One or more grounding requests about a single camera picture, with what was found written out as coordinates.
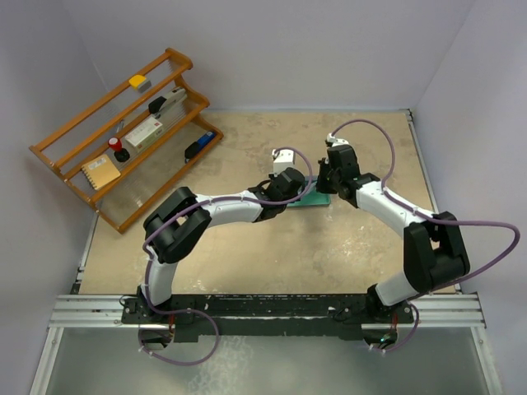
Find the grey glasses case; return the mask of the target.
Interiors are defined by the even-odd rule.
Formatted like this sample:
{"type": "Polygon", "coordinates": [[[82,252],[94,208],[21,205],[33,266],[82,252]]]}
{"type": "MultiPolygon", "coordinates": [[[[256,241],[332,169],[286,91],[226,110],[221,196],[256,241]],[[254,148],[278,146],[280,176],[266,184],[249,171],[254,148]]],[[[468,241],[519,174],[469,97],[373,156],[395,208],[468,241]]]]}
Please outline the grey glasses case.
{"type": "Polygon", "coordinates": [[[309,192],[300,200],[289,203],[288,208],[303,208],[303,207],[327,207],[331,203],[331,197],[327,193],[320,193],[316,190],[318,176],[315,175],[309,192]]]}

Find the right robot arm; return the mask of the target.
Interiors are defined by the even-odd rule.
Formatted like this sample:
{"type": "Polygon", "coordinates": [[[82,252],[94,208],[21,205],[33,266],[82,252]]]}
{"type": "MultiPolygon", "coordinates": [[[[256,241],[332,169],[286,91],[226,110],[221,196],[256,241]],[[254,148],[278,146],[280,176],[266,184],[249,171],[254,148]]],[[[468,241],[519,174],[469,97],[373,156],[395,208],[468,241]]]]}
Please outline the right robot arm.
{"type": "Polygon", "coordinates": [[[316,189],[336,194],[353,207],[372,214],[403,241],[401,272],[367,290],[365,307],[372,320],[384,322],[404,301],[469,273],[469,258],[459,227],[436,223],[453,221],[451,213],[428,211],[420,217],[413,208],[401,207],[385,195],[380,178],[360,171],[350,145],[326,145],[327,156],[319,160],[316,189]]]}

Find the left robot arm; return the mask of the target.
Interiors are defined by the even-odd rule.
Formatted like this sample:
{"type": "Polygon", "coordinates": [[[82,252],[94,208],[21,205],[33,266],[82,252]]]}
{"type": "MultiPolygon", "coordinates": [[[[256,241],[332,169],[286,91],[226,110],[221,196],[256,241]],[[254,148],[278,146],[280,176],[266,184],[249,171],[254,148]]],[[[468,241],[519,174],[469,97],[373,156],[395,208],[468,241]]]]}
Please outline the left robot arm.
{"type": "Polygon", "coordinates": [[[232,195],[208,196],[177,189],[143,224],[142,249],[148,256],[140,294],[140,311],[152,323],[169,314],[172,282],[178,263],[193,251],[205,231],[232,223],[273,219],[309,192],[313,175],[286,168],[255,187],[232,195]]]}

